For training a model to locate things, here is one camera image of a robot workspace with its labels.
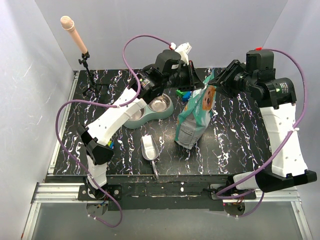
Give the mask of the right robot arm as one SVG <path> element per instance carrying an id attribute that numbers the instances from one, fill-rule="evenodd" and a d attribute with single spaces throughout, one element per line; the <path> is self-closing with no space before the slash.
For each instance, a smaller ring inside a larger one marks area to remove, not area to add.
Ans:
<path id="1" fill-rule="evenodd" d="M 228 177 L 225 187 L 215 193 L 217 199 L 237 199 L 256 189 L 275 192 L 317 181 L 303 158 L 299 142 L 299 123 L 306 112 L 302 107 L 296 118 L 296 91 L 293 82 L 277 78 L 275 49 L 257 48 L 246 53 L 246 61 L 233 60 L 208 84 L 230 99 L 249 94 L 260 110 L 272 155 L 258 169 Z"/>

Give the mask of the metal food scoop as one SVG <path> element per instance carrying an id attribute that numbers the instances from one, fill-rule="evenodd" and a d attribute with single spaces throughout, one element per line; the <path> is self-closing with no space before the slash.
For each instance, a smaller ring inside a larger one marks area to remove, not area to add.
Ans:
<path id="1" fill-rule="evenodd" d="M 158 180 L 159 173 L 156 167 L 156 160 L 160 153 L 152 135 L 144 135 L 141 138 L 141 152 L 143 158 L 151 163 L 154 177 Z"/>

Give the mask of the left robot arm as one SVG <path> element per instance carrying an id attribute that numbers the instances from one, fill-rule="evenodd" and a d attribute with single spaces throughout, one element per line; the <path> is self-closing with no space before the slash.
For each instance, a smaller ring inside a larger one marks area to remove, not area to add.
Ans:
<path id="1" fill-rule="evenodd" d="M 204 87 L 193 62 L 189 60 L 190 50 L 188 43 L 181 44 L 175 50 L 165 49 L 154 64 L 145 66 L 137 74 L 138 79 L 129 82 L 111 108 L 89 125 L 78 127 L 77 133 L 85 147 L 89 166 L 85 185 L 90 197 L 101 200 L 106 196 L 107 163 L 114 155 L 108 142 L 126 121 L 166 89 L 186 92 Z"/>

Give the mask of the green pet food bag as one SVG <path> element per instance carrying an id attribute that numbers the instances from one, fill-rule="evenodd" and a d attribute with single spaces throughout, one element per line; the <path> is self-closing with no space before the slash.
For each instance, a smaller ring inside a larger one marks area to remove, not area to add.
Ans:
<path id="1" fill-rule="evenodd" d="M 183 111 L 177 117 L 175 142 L 190 150 L 207 129 L 216 103 L 216 87 L 209 85 L 215 74 L 212 72 L 203 81 L 204 88 L 195 90 Z"/>

